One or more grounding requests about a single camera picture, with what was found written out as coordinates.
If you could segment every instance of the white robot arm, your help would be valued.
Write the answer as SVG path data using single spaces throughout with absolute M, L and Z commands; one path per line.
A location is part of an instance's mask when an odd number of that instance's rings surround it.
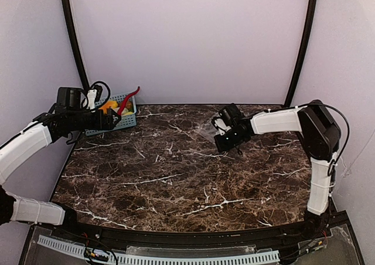
M 36 117 L 0 147 L 0 225 L 10 221 L 63 223 L 65 210 L 61 206 L 14 195 L 6 192 L 2 185 L 28 158 L 60 137 L 84 129 L 112 130 L 121 116 L 112 110 L 104 115 L 103 110 L 95 108 L 95 100 L 101 91 L 101 86 L 95 83 L 92 89 L 84 92 L 86 99 L 81 103 L 81 89 L 59 88 L 57 102 L 51 110 Z
M 305 106 L 267 110 L 245 117 L 236 105 L 219 111 L 212 119 L 219 135 L 215 142 L 220 152 L 237 147 L 256 134 L 296 131 L 303 135 L 304 150 L 310 156 L 312 177 L 307 210 L 321 215 L 328 207 L 332 173 L 337 160 L 341 131 L 321 101 Z

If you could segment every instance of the brown marble surface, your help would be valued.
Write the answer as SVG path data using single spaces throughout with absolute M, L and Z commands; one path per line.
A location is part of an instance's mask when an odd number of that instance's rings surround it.
M 254 136 L 218 154 L 197 133 L 222 106 L 140 106 L 138 125 L 80 139 L 53 201 L 79 221 L 167 232 L 215 232 L 300 221 L 310 164 L 294 133 Z M 272 106 L 239 106 L 250 114 Z

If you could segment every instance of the white object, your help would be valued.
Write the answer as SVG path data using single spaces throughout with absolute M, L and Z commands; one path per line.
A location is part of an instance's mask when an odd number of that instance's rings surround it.
M 0 185 L 3 185 L 8 177 L 28 158 L 42 148 L 52 143 L 48 127 L 42 123 L 30 123 L 34 125 L 27 131 L 21 131 L 21 135 L 13 139 L 0 150 Z M 11 221 L 27 221 L 35 223 L 50 223 L 61 225 L 65 211 L 61 206 L 50 202 L 39 202 L 35 199 L 27 199 L 8 193 L 16 202 L 13 204 Z
M 290 108 L 275 112 L 262 112 L 251 119 L 251 126 L 255 134 L 264 134 L 281 131 L 302 132 L 298 118 L 298 111 L 304 107 Z M 308 202 L 308 211 L 316 215 L 322 214 L 328 207 L 328 195 L 331 187 L 331 176 L 327 176 L 330 162 L 311 158 L 311 191 Z
M 96 89 L 89 90 L 87 93 L 88 108 L 91 110 L 95 109 L 96 93 L 97 93 Z
M 13 171 L 28 158 L 51 143 L 48 128 L 40 123 L 3 147 L 0 150 L 0 185 L 3 185 Z
M 41 246 L 53 249 L 57 252 L 64 253 L 79 259 L 85 259 L 83 256 L 84 245 L 77 243 L 64 242 L 52 237 L 39 235 L 37 243 Z M 247 265 L 261 265 L 277 263 L 279 259 L 279 251 L 246 254 L 239 256 L 217 257 L 217 258 L 166 258 L 166 257 L 148 257 L 148 256 L 134 256 L 124 253 L 115 253 L 118 264 L 122 265 L 159 265 L 159 264 L 174 264 L 174 265 L 222 265 L 222 264 L 247 264 Z M 108 262 L 95 261 L 101 264 L 116 264 L 113 255 L 110 255 Z
M 275 111 L 272 113 L 262 112 L 251 119 L 251 126 L 255 134 L 264 134 L 281 131 L 302 131 L 299 123 L 298 111 L 304 107 L 291 108 Z
M 49 223 L 61 225 L 64 221 L 65 210 L 51 202 L 39 202 L 8 193 L 16 202 L 13 205 L 11 221 L 27 221 L 34 223 Z
M 335 160 L 336 157 L 337 153 L 335 152 L 332 160 Z M 316 215 L 322 214 L 328 207 L 328 195 L 331 188 L 331 176 L 327 176 L 329 168 L 330 162 L 311 158 L 311 190 L 307 210 Z
M 217 125 L 217 127 L 219 127 L 220 135 L 224 135 L 228 130 L 230 130 L 230 127 L 226 126 L 221 118 L 215 119 L 215 124 Z

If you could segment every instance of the white backdrop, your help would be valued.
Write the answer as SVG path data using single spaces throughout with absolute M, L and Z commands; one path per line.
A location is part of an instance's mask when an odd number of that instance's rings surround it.
M 71 0 L 90 82 L 139 103 L 283 103 L 308 0 Z

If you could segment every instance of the blue basket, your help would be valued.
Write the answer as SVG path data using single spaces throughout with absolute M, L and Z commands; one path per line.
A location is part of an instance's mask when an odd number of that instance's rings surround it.
M 110 100 L 117 101 L 119 104 L 122 103 L 122 101 L 125 99 L 127 94 L 119 94 L 119 95 L 113 95 L 111 96 Z M 101 98 L 98 102 L 95 103 L 95 105 L 100 105 L 103 101 L 105 101 L 105 98 Z M 100 133 L 105 133 L 109 131 L 119 130 L 126 127 L 133 127 L 137 125 L 137 121 L 135 120 L 135 114 L 137 112 L 137 106 L 135 104 L 135 98 L 134 96 L 131 97 L 132 103 L 133 103 L 133 109 L 134 113 L 129 115 L 123 115 L 121 117 L 121 121 L 116 125 L 116 127 L 113 130 L 86 130 L 86 136 L 96 135 Z

